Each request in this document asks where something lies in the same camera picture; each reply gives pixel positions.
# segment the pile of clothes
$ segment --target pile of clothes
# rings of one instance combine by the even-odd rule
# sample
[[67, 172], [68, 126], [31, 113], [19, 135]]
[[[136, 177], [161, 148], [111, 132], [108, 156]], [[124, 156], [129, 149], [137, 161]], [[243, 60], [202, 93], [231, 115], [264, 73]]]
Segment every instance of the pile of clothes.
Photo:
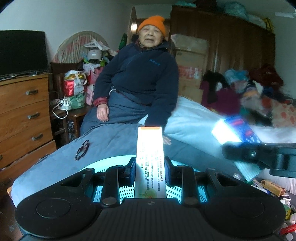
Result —
[[[202, 105], [222, 115], [255, 114], [257, 121], [260, 117], [269, 120], [263, 121], [264, 125], [296, 125], [296, 101], [283, 85], [271, 65], [251, 71], [230, 69], [224, 75], [207, 71], [200, 87], [204, 90]], [[276, 121], [278, 115], [283, 119], [280, 123]]]

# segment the cluttered floor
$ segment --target cluttered floor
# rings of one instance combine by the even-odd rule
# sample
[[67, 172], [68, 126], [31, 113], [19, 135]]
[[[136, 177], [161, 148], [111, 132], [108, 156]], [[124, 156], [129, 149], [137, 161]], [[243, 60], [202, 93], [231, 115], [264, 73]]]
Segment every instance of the cluttered floor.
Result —
[[16, 223], [15, 206], [11, 198], [6, 195], [0, 200], [0, 240], [17, 241], [22, 237]]

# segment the gray trousers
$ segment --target gray trousers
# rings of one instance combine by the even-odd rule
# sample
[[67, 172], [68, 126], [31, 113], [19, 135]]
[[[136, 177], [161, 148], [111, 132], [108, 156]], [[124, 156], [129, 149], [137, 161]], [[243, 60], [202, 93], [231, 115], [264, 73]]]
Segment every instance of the gray trousers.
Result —
[[141, 101], [138, 98], [129, 93], [124, 93], [124, 95], [116, 91], [110, 93], [108, 100], [109, 121], [107, 122], [102, 122], [97, 118], [97, 107], [93, 107], [83, 119], [80, 128], [81, 135], [102, 124], [138, 123], [148, 114], [149, 107], [140, 104]]

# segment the green bag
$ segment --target green bag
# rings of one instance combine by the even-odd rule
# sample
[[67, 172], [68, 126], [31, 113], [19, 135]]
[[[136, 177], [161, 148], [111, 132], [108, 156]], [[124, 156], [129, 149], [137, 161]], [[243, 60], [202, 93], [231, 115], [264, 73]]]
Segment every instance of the green bag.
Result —
[[76, 96], [67, 97], [67, 100], [72, 109], [79, 109], [85, 106], [85, 98], [84, 93], [82, 93]]
[[118, 47], [119, 50], [121, 50], [124, 46], [126, 46], [127, 40], [128, 40], [128, 36], [126, 34], [123, 34]]

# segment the red sleeve cuff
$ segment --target red sleeve cuff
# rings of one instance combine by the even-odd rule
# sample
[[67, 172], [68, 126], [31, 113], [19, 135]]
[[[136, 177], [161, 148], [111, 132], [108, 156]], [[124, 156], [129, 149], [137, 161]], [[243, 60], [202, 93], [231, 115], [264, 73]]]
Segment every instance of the red sleeve cuff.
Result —
[[108, 103], [108, 97], [99, 97], [94, 100], [94, 106], [98, 106], [100, 104], [107, 104]]

